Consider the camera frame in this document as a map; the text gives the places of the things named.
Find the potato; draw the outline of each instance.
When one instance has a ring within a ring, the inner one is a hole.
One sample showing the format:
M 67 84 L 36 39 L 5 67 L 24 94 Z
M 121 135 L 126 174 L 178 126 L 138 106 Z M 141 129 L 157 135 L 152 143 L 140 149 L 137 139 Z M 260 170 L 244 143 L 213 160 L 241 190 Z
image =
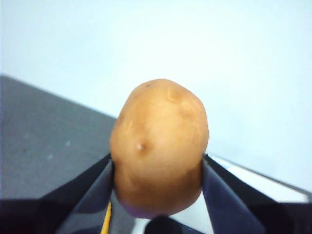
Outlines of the potato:
M 153 218 L 192 205 L 208 135 L 204 106 L 187 89 L 166 79 L 134 89 L 110 138 L 114 190 L 125 210 Z

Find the white wall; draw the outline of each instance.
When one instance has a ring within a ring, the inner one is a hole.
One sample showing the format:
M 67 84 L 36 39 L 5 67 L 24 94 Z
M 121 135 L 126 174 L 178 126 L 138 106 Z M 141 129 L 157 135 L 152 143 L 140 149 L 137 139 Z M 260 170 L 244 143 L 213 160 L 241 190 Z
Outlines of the white wall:
M 155 78 L 204 103 L 208 151 L 312 191 L 312 1 L 1 1 L 1 72 L 117 117 Z

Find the brown potato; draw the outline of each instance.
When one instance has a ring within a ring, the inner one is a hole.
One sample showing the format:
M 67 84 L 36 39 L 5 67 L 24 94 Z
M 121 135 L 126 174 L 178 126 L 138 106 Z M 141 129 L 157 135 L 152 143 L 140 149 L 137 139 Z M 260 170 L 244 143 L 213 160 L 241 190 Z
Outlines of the brown potato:
M 172 215 L 201 191 L 201 159 L 208 144 L 201 101 L 166 79 L 132 91 L 110 139 L 114 190 L 133 216 Z

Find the yellow wire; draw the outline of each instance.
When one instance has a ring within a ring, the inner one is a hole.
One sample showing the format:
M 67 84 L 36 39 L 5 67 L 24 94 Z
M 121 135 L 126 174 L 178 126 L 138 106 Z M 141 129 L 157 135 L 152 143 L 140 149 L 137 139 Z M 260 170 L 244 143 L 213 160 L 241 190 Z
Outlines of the yellow wire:
M 108 229 L 109 229 L 109 221 L 111 219 L 111 214 L 112 214 L 112 204 L 111 202 L 108 203 L 101 234 L 108 234 Z

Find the gray surface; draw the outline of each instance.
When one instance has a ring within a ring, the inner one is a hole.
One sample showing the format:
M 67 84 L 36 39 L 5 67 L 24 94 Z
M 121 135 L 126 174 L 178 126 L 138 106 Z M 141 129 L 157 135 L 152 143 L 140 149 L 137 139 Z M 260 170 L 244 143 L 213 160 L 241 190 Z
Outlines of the gray surface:
M 1 197 L 39 198 L 75 178 L 109 153 L 114 122 L 1 77 Z

